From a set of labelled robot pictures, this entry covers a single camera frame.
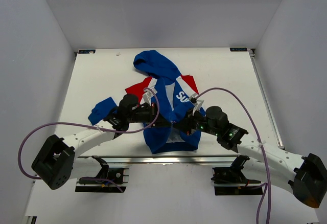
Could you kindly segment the blue red white jacket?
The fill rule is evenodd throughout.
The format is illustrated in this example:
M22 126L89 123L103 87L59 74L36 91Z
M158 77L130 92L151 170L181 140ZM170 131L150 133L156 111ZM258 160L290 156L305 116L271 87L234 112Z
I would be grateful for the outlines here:
M143 103L146 87L156 92L152 102L159 102L160 115L170 122L179 122L193 108L190 96L198 93L193 76L183 75L177 66L156 50L143 51L133 61L134 67L148 76L142 82L125 89L127 94L138 97ZM146 145L153 154L172 151L195 151L198 149L201 132L191 135L173 127L152 127L143 131Z

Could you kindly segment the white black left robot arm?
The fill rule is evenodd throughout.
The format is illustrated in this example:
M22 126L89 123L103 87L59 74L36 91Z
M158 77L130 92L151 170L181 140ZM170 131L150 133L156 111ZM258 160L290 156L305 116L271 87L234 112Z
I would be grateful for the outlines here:
M127 94L95 125L83 125L83 131L64 138L49 136L34 159L32 169L52 190L75 178L113 183L104 159L96 155L84 158L82 154L122 134L131 134L131 123L143 123L145 130L168 127L170 123L163 112L164 105L156 96L147 97L141 104L137 96Z

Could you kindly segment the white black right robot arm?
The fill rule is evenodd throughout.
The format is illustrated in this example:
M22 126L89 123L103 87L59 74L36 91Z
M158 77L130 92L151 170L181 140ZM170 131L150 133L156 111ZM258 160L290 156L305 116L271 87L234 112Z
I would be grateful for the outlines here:
M318 208L326 194L326 167L320 157L260 143L247 130L230 123L218 106L209 107L204 115L190 109L173 127L187 135L196 131L215 135L223 148L238 153L227 174L238 183L246 179L271 183L311 208Z

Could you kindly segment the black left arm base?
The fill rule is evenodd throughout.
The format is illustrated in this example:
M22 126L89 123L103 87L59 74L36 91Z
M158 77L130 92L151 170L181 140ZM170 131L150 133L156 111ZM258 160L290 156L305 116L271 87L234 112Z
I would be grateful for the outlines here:
M78 158L71 179L76 179L76 192L124 193L129 181L129 167L110 164L99 156Z

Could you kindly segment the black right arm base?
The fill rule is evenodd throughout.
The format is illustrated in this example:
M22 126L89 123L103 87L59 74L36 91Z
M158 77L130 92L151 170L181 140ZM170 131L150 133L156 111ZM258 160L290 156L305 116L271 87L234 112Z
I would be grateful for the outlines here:
M211 181L214 184L215 196L262 195L263 183L249 180L241 172L248 156L240 155L228 167L213 168Z

